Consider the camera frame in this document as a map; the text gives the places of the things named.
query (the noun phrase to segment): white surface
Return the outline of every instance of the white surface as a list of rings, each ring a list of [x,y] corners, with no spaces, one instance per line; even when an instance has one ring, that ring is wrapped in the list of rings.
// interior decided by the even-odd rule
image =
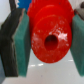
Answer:
[[[3,22],[10,12],[7,1],[0,0],[0,22]],[[74,9],[82,1],[84,0],[70,0],[70,3]],[[6,78],[2,84],[84,84],[84,77],[79,76],[70,51],[58,63],[45,64],[39,61],[31,50],[27,77]]]

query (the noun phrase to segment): red plastic part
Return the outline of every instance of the red plastic part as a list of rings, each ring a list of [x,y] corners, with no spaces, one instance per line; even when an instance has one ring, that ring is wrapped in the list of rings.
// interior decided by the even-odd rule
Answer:
[[[28,9],[31,45],[45,63],[61,60],[71,47],[74,16],[68,0],[33,0]]]

